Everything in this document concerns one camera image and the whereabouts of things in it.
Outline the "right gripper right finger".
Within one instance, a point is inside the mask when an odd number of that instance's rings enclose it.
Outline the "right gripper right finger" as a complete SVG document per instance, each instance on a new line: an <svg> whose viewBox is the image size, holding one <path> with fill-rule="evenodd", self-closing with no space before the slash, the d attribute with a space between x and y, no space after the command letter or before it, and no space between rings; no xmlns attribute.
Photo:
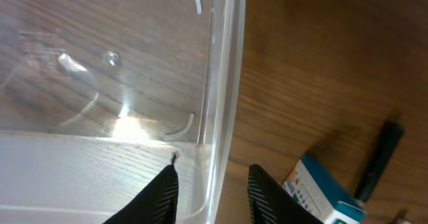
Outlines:
<svg viewBox="0 0 428 224"><path fill-rule="evenodd" d="M247 194L253 224L322 224L258 164L249 166Z"/></svg>

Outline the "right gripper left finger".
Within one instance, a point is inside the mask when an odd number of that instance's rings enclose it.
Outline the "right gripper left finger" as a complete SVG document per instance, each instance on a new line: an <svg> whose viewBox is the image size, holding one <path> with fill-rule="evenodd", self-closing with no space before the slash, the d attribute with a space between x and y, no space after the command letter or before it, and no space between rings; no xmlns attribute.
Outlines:
<svg viewBox="0 0 428 224"><path fill-rule="evenodd" d="M177 158L174 152L171 163L104 224L175 224L179 197Z"/></svg>

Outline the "clear plastic container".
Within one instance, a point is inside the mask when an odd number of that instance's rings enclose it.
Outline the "clear plastic container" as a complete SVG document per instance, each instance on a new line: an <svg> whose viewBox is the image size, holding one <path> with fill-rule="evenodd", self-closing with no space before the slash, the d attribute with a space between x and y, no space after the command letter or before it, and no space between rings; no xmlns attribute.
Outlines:
<svg viewBox="0 0 428 224"><path fill-rule="evenodd" d="M245 0L1 0L1 222L103 223L174 164L214 223Z"/></svg>

